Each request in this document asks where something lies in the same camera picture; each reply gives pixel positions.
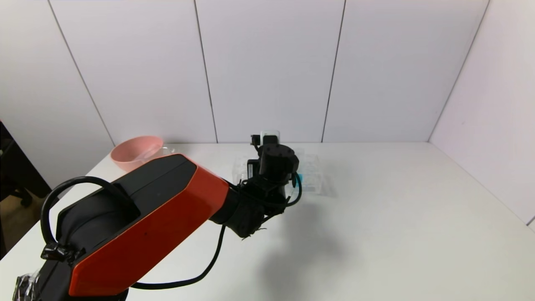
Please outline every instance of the pink bowl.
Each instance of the pink bowl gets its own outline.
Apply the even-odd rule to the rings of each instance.
[[[130,172],[155,158],[164,142],[156,136],[139,136],[126,140],[110,153],[111,160],[122,170]]]

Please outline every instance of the white table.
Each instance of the white table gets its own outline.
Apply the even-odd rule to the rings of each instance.
[[[131,289],[136,300],[535,300],[535,233],[454,161],[427,143],[299,144],[324,165],[325,195],[273,218],[241,240],[227,231],[201,282],[178,289]],[[231,179],[241,144],[177,145]],[[89,175],[123,172],[106,157]],[[52,210],[96,186],[78,185]],[[202,225],[143,282],[197,276],[210,261],[219,226]],[[39,224],[0,261],[0,300],[18,275],[41,267]]]

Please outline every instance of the transparent plastic box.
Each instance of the transparent plastic box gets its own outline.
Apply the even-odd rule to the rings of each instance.
[[[297,173],[301,178],[303,193],[320,194],[323,182],[323,174],[320,168],[318,155],[307,154],[302,149],[294,149],[295,155],[299,158],[299,168]],[[238,184],[241,180],[247,179],[247,160],[255,159],[248,156],[237,157],[232,168],[232,183]],[[286,185],[286,194],[291,195],[293,187]]]

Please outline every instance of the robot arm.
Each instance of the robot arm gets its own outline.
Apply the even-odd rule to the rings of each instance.
[[[264,142],[272,137],[266,136]],[[129,287],[162,289],[202,279],[215,263],[225,227],[248,237],[301,197],[299,160],[289,147],[267,143],[249,160],[249,179],[233,185],[177,154],[154,159],[108,183],[94,177],[69,180],[43,204],[41,228],[46,259],[32,300],[123,300]],[[284,186],[299,185],[289,202]],[[63,209],[56,239],[50,231],[51,200],[78,183],[103,188]],[[222,225],[216,255],[206,271],[190,281],[137,283],[206,220]]]

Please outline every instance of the white wall panel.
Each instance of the white wall panel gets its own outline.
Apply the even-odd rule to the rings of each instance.
[[[535,215],[535,2],[493,0],[431,143],[524,223]]]
[[[197,0],[219,142],[320,142],[343,0]]]
[[[427,141],[487,0],[347,0],[324,141]]]
[[[47,1],[0,1],[0,118],[52,187],[113,147]]]
[[[51,2],[115,143],[216,142],[193,0]]]

